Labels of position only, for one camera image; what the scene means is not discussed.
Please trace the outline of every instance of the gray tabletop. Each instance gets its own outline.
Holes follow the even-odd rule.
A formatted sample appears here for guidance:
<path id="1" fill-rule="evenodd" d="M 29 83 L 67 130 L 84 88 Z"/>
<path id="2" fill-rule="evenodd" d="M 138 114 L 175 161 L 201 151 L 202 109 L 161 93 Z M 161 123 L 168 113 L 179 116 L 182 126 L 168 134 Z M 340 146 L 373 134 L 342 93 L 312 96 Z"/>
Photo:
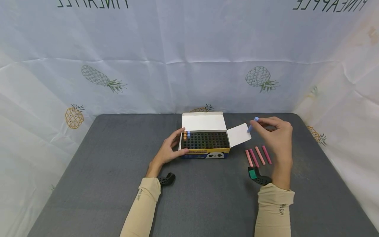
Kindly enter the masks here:
<path id="1" fill-rule="evenodd" d="M 293 126 L 293 237 L 379 236 L 298 115 L 224 114 L 228 129 L 255 116 L 277 116 Z M 118 237 L 150 160 L 181 118 L 98 116 L 28 237 Z M 151 236 L 253 236 L 260 186 L 248 177 L 244 151 L 262 145 L 252 132 L 227 159 L 166 164 L 162 175 L 173 172 L 176 180 L 162 188 Z M 271 169 L 265 165 L 260 172 Z"/>

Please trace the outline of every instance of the box lid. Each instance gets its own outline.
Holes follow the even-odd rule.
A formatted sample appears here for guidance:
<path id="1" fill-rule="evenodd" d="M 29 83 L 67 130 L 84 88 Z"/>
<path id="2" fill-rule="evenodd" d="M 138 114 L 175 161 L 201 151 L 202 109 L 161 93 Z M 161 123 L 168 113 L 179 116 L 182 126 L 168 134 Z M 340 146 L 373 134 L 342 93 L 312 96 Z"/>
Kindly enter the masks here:
<path id="1" fill-rule="evenodd" d="M 222 112 L 183 113 L 182 127 L 187 131 L 226 130 Z"/>
<path id="2" fill-rule="evenodd" d="M 251 139 L 251 135 L 247 132 L 247 124 L 241 124 L 237 127 L 227 130 L 230 147 L 246 142 Z"/>

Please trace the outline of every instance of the white backdrop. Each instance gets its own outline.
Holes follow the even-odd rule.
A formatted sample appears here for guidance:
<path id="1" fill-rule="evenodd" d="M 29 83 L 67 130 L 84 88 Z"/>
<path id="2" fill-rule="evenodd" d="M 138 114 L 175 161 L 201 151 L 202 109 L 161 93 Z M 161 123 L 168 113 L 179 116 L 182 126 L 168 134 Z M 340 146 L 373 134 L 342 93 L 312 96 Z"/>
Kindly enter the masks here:
<path id="1" fill-rule="evenodd" d="M 2 1 L 0 236 L 27 235 L 97 115 L 212 107 L 300 114 L 379 228 L 378 28 L 369 0 Z"/>

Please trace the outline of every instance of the pineapple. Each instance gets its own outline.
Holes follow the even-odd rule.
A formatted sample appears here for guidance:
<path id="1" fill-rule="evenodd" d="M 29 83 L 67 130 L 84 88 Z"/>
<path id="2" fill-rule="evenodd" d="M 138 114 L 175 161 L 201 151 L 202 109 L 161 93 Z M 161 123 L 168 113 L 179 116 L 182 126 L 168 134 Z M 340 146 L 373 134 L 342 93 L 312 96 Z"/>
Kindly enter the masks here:
<path id="1" fill-rule="evenodd" d="M 275 90 L 278 87 L 278 82 L 270 81 L 270 72 L 267 68 L 257 66 L 246 75 L 246 81 L 249 85 L 254 87 L 261 87 L 261 93 L 269 93 L 271 90 Z"/>
<path id="2" fill-rule="evenodd" d="M 77 129 L 84 121 L 83 114 L 81 113 L 84 109 L 83 106 L 77 106 L 75 104 L 71 106 L 72 107 L 66 111 L 66 123 L 69 128 Z"/>
<path id="3" fill-rule="evenodd" d="M 100 85 L 100 86 L 107 86 L 111 88 L 113 92 L 116 92 L 117 94 L 119 92 L 122 93 L 122 89 L 126 89 L 126 87 L 124 87 L 126 84 L 122 84 L 121 83 L 122 81 L 118 81 L 118 82 L 116 82 L 116 80 L 111 81 L 106 75 L 102 74 L 101 72 L 94 69 L 93 67 L 84 65 L 81 68 L 81 73 L 90 82 L 95 83 L 96 85 Z"/>
<path id="4" fill-rule="evenodd" d="M 316 130 L 313 127 L 308 126 L 307 127 L 310 133 L 313 135 L 313 138 L 317 141 L 317 143 L 322 144 L 323 146 L 326 146 L 326 136 L 325 134 L 319 134 L 316 132 Z"/>
<path id="5" fill-rule="evenodd" d="M 318 88 L 317 86 L 312 87 L 311 92 L 307 95 L 309 98 L 316 98 L 318 96 Z"/>
<path id="6" fill-rule="evenodd" d="M 212 105 L 205 105 L 205 107 L 201 107 L 201 108 L 196 108 L 194 110 L 191 110 L 191 112 L 209 112 L 209 111 L 212 111 L 214 109 L 214 107 Z"/>

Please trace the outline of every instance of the green tag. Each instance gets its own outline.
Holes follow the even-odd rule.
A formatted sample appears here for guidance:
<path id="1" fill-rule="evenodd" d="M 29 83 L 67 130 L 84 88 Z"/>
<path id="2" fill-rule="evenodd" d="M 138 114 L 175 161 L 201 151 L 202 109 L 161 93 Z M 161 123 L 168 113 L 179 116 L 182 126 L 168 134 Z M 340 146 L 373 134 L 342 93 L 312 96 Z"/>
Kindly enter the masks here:
<path id="1" fill-rule="evenodd" d="M 255 170 L 249 170 L 249 175 L 251 179 L 256 179 L 257 175 L 255 174 Z"/>

